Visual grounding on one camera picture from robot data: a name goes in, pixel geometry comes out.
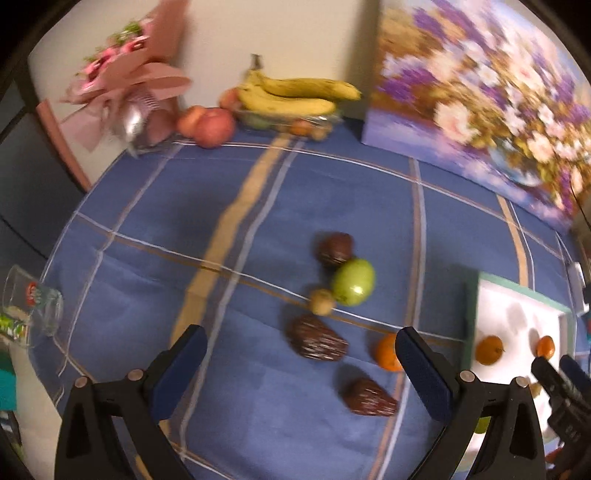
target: screw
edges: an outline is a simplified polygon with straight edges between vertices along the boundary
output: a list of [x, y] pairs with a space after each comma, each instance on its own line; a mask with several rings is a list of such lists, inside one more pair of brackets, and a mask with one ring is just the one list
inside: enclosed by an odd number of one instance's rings
[[87, 383], [88, 383], [88, 377], [79, 377], [79, 378], [76, 378], [76, 381], [74, 382], [74, 386], [76, 388], [82, 388], [82, 387], [85, 387]]
[[460, 373], [460, 378], [464, 381], [464, 382], [468, 382], [468, 383], [472, 383], [474, 382], [474, 380], [476, 379], [476, 375], [474, 375], [472, 372], [470, 372], [469, 370], [464, 370]]
[[517, 385], [519, 385], [521, 388], [525, 388], [527, 387], [530, 383], [527, 381], [527, 378], [525, 377], [517, 377], [515, 379], [515, 382], [517, 383]]
[[129, 378], [132, 382], [137, 382], [141, 380], [144, 376], [144, 371], [136, 368], [127, 374], [127, 378]]

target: apple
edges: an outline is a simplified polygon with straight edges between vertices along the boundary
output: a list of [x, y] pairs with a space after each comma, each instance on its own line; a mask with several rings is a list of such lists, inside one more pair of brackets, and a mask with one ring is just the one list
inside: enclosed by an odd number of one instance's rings
[[337, 270], [332, 291], [338, 303], [354, 307], [372, 294], [374, 286], [375, 270], [371, 263], [363, 258], [354, 258]]

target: flower painting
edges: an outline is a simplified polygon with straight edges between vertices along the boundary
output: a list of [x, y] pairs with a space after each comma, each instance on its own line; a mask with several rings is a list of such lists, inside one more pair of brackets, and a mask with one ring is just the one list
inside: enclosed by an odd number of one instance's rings
[[591, 87], [523, 11], [382, 0], [363, 141], [476, 181], [564, 231], [591, 184]]

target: brown pastry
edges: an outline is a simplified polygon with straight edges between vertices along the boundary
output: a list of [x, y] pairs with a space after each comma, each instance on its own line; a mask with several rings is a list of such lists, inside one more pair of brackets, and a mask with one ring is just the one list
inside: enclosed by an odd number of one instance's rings
[[398, 402], [371, 378], [353, 382], [343, 394], [343, 400], [357, 415], [391, 417], [398, 411]]
[[311, 313], [296, 318], [287, 330], [287, 336], [297, 353], [315, 360], [340, 360], [349, 348], [343, 338]]
[[353, 257], [353, 237], [335, 232], [318, 246], [318, 259], [328, 267], [338, 267]]

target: fruit bowl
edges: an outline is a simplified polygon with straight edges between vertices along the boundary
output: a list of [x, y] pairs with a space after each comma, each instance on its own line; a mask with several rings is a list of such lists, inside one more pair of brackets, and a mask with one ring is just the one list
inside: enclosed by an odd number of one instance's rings
[[234, 109], [233, 113], [246, 130], [289, 133], [318, 142], [325, 140], [335, 125], [343, 122], [340, 112], [318, 116], [288, 116]]

